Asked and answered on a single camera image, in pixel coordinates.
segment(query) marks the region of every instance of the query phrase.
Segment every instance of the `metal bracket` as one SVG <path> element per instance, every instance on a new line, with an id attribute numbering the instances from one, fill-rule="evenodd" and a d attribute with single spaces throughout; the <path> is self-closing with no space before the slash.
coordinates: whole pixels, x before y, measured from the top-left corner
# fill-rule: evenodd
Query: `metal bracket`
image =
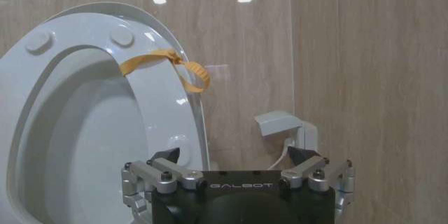
<path id="1" fill-rule="evenodd" d="M 149 162 L 127 163 L 122 169 L 123 203 L 133 208 L 135 223 L 151 224 L 151 193 L 171 194 L 183 188 L 205 188 L 206 180 L 201 171 L 190 170 L 166 158 L 153 158 Z"/>
<path id="2" fill-rule="evenodd" d="M 345 209 L 355 201 L 355 168 L 351 161 L 329 165 L 309 176 L 309 186 L 314 191 L 323 192 L 330 186 L 337 191 L 335 219 L 342 221 Z"/>
<path id="3" fill-rule="evenodd" d="M 286 188 L 295 189 L 302 187 L 303 178 L 309 177 L 309 174 L 323 168 L 326 165 L 326 159 L 321 156 L 311 157 L 297 167 L 282 171 L 282 183 Z"/>
<path id="4" fill-rule="evenodd" d="M 205 174 L 201 171 L 186 169 L 165 158 L 157 158 L 153 161 L 153 166 L 159 170 L 171 172 L 185 189 L 197 190 L 206 186 Z"/>

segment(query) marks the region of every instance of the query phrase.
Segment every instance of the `wall-mounted holder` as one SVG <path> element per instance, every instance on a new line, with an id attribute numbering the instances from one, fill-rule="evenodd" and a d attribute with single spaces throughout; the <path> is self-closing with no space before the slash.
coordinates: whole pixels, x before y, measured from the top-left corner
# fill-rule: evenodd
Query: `wall-mounted holder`
<path id="1" fill-rule="evenodd" d="M 290 146 L 318 152 L 318 127 L 313 123 L 303 121 L 286 111 L 271 111 L 262 114 L 255 117 L 255 121 L 259 123 L 263 137 L 281 132 L 290 133 L 282 156 L 269 170 L 274 169 L 287 156 Z"/>

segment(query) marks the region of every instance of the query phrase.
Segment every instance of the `yellow zip tie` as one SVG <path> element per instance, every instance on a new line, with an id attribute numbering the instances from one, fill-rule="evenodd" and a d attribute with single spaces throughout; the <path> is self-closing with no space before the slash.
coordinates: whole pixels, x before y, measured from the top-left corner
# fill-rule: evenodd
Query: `yellow zip tie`
<path id="1" fill-rule="evenodd" d="M 187 91 L 194 92 L 194 93 L 202 93 L 205 90 L 209 88 L 210 85 L 210 74 L 206 70 L 206 68 L 197 62 L 185 62 L 182 57 L 177 54 L 177 51 L 174 49 L 161 49 L 153 51 L 149 55 L 141 55 L 130 60 L 127 60 L 125 63 L 121 64 L 121 71 L 123 73 L 123 76 L 127 74 L 133 73 L 133 71 L 145 63 L 151 62 L 154 60 L 162 60 L 162 59 L 169 59 L 170 62 L 174 65 L 174 68 L 177 70 L 177 73 L 179 75 L 181 81 L 185 85 L 185 88 Z M 178 69 L 175 65 L 185 65 L 187 70 L 190 70 L 194 74 L 202 78 L 205 82 L 205 87 L 199 88 L 195 85 L 193 85 L 179 74 Z"/>

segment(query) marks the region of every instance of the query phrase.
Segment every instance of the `screw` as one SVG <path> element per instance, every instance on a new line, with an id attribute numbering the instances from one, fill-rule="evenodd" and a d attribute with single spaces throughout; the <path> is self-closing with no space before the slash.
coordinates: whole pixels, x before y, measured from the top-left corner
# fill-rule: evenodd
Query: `screw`
<path id="1" fill-rule="evenodd" d="M 318 178 L 318 179 L 325 179 L 326 178 L 326 173 L 322 169 L 318 169 L 315 172 L 314 172 L 314 177 Z"/>
<path id="2" fill-rule="evenodd" d="M 162 174 L 161 174 L 161 180 L 162 181 L 170 181 L 171 179 L 174 178 L 174 175 L 171 174 L 171 172 L 163 172 Z"/>
<path id="3" fill-rule="evenodd" d="M 290 181 L 282 178 L 279 181 L 279 187 L 281 187 L 281 190 L 289 190 L 291 188 Z"/>

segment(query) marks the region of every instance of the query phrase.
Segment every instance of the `glossy wall surface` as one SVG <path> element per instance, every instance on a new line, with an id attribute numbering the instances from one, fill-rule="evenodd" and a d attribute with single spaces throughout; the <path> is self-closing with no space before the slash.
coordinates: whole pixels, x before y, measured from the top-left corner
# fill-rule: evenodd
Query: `glossy wall surface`
<path id="1" fill-rule="evenodd" d="M 448 223 L 448 0 L 293 0 L 297 113 L 358 167 L 347 223 Z"/>
<path id="2" fill-rule="evenodd" d="M 0 0 L 0 56 L 62 10 L 89 2 L 135 5 L 167 25 L 191 60 L 213 74 L 203 94 L 211 159 L 263 169 L 282 139 L 262 139 L 254 116 L 294 112 L 290 0 Z"/>

